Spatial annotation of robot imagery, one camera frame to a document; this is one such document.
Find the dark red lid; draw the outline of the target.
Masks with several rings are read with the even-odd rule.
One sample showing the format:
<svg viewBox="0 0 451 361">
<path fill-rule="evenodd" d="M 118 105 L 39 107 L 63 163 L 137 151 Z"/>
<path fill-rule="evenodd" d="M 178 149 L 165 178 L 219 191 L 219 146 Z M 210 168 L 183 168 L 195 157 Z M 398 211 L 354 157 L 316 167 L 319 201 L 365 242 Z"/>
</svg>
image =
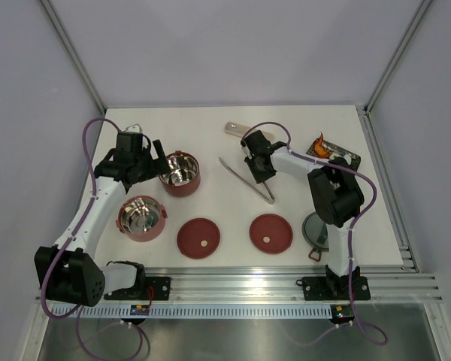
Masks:
<svg viewBox="0 0 451 361">
<path fill-rule="evenodd" d="M 293 231 L 283 217 L 277 214 L 262 214 L 250 224 L 249 236 L 253 245 L 261 252 L 279 254 L 291 246 Z"/>
<path fill-rule="evenodd" d="M 217 250 L 220 239 L 220 231 L 215 222 L 206 218 L 195 218 L 180 227 L 177 246 L 179 251 L 190 259 L 204 259 Z"/>
</svg>

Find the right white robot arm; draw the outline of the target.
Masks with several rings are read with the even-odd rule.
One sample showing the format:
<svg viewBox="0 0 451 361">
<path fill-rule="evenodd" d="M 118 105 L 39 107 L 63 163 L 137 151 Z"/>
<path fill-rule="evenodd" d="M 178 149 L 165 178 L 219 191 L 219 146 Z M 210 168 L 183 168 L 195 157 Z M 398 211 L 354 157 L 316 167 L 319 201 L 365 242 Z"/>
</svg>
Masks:
<svg viewBox="0 0 451 361">
<path fill-rule="evenodd" d="M 241 147 L 256 183 L 281 172 L 308 184 L 315 213 L 327 227 L 327 270 L 333 275 L 326 279 L 326 289 L 331 296 L 343 298 L 353 288 L 347 274 L 356 264 L 350 250 L 350 234 L 365 201 L 346 160 L 338 157 L 326 162 L 296 154 L 283 141 L 271 143 L 261 131 L 243 137 Z"/>
</svg>

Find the black floral food tray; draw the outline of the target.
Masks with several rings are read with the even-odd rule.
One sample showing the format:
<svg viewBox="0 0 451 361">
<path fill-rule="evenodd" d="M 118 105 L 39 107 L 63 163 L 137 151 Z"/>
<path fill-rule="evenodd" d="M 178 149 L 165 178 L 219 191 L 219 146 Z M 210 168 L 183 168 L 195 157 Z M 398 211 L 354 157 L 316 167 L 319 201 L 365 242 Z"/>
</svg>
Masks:
<svg viewBox="0 0 451 361">
<path fill-rule="evenodd" d="M 329 151 L 330 153 L 330 157 L 327 158 L 328 160 L 333 160 L 336 159 L 338 157 L 342 157 L 346 160 L 347 165 L 354 171 L 358 171 L 359 166 L 361 164 L 361 157 L 349 150 L 346 150 L 345 148 L 342 148 L 334 143 L 331 143 L 327 140 L 323 140 L 323 146 Z M 314 156 L 316 157 L 316 154 L 313 151 L 313 143 L 309 146 L 309 148 L 307 149 L 306 154 L 308 156 Z"/>
</svg>

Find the dark red steel bowl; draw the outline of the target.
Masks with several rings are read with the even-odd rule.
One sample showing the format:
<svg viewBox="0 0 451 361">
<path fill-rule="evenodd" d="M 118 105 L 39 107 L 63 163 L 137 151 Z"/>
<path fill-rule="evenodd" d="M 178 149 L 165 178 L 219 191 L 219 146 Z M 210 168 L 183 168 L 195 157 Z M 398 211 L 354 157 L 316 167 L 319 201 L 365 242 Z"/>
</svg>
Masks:
<svg viewBox="0 0 451 361">
<path fill-rule="evenodd" d="M 198 160 L 190 153 L 176 150 L 166 157 L 168 167 L 173 168 L 173 184 L 163 184 L 165 191 L 174 197 L 191 196 L 201 183 Z"/>
</svg>

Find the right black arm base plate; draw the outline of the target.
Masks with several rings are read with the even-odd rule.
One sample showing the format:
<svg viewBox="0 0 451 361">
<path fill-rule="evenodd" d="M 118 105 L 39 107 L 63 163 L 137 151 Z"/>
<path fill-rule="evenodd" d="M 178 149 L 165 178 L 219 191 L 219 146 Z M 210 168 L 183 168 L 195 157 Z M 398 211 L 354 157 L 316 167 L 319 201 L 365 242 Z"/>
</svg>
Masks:
<svg viewBox="0 0 451 361">
<path fill-rule="evenodd" d="M 306 301 L 349 301 L 349 293 L 354 301 L 371 300 L 368 279 L 364 276 L 353 276 L 350 285 L 348 276 L 303 277 L 296 284 L 302 288 Z"/>
</svg>

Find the pink steel bowl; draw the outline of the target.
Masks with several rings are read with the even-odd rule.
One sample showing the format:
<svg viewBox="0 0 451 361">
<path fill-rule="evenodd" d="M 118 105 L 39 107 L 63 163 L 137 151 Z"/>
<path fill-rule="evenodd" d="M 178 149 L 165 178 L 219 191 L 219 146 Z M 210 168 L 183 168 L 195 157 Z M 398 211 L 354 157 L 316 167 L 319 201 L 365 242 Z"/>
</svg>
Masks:
<svg viewBox="0 0 451 361">
<path fill-rule="evenodd" d="M 150 196 L 135 196 L 120 208 L 115 221 L 118 230 L 136 242 L 158 238 L 165 228 L 165 207 Z"/>
</svg>

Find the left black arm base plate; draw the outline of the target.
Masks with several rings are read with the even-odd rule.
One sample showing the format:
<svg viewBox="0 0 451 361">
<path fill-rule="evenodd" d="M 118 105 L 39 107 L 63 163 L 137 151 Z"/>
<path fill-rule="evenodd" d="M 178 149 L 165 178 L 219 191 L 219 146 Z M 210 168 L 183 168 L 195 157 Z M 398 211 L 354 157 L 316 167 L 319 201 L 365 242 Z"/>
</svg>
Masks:
<svg viewBox="0 0 451 361">
<path fill-rule="evenodd" d="M 106 300 L 114 301 L 168 301 L 171 279 L 169 277 L 141 278 L 129 288 L 122 288 L 111 293 L 105 293 Z"/>
</svg>

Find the metal tongs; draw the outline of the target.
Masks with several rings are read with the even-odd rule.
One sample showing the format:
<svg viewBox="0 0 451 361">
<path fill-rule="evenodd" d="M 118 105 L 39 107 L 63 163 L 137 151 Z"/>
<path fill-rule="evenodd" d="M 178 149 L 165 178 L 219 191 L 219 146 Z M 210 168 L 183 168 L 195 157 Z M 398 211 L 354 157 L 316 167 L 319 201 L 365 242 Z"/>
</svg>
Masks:
<svg viewBox="0 0 451 361">
<path fill-rule="evenodd" d="M 262 199 L 264 199 L 269 205 L 273 205 L 275 203 L 275 196 L 266 182 L 262 182 L 262 186 L 266 191 L 266 193 L 263 193 L 262 191 L 259 190 L 259 188 L 252 185 L 248 180 L 246 180 L 244 177 L 238 174 L 233 168 L 231 168 L 222 157 L 219 157 L 219 162 L 228 172 L 233 174 L 238 180 L 240 180 L 243 184 L 245 184 L 248 188 L 250 188 Z"/>
</svg>

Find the orange shrimp on tray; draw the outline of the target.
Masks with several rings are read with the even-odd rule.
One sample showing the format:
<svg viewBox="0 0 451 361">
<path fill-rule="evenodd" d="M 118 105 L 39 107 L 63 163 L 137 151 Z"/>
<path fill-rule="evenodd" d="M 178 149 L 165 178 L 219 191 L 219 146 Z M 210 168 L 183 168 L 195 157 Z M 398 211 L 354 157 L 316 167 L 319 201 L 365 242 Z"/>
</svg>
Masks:
<svg viewBox="0 0 451 361">
<path fill-rule="evenodd" d="M 313 142 L 313 151 L 317 158 L 327 159 L 330 157 L 329 151 L 323 146 L 324 136 L 320 133 L 320 136 Z"/>
</svg>

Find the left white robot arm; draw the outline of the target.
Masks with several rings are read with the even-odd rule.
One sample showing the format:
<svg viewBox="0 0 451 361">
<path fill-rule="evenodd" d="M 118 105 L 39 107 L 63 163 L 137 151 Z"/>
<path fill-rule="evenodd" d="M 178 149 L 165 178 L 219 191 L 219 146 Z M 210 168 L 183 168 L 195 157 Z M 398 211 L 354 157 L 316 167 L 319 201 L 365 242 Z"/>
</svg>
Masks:
<svg viewBox="0 0 451 361">
<path fill-rule="evenodd" d="M 98 242 L 110 219 L 136 242 L 157 238 L 168 217 L 165 207 L 150 196 L 126 198 L 133 185 L 164 175 L 168 160 L 160 141 L 134 132 L 120 132 L 116 146 L 92 170 L 92 193 L 67 229 L 51 247 L 39 247 L 35 268 L 41 306 L 48 301 L 93 307 L 102 296 L 151 302 L 161 287 L 132 261 L 95 263 Z"/>
</svg>

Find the aluminium front rail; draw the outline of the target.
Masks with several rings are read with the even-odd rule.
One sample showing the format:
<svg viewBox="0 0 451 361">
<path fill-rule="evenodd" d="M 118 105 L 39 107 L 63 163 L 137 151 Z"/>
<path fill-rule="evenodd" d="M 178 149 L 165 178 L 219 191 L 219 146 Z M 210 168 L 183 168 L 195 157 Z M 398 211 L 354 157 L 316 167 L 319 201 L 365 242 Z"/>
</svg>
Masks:
<svg viewBox="0 0 451 361">
<path fill-rule="evenodd" d="M 322 266 L 148 268 L 147 275 L 171 278 L 170 302 L 204 303 L 299 303 L 303 291 L 296 281 L 320 276 Z M 372 303 L 441 303 L 436 277 L 413 268 L 361 268 L 368 279 Z"/>
</svg>

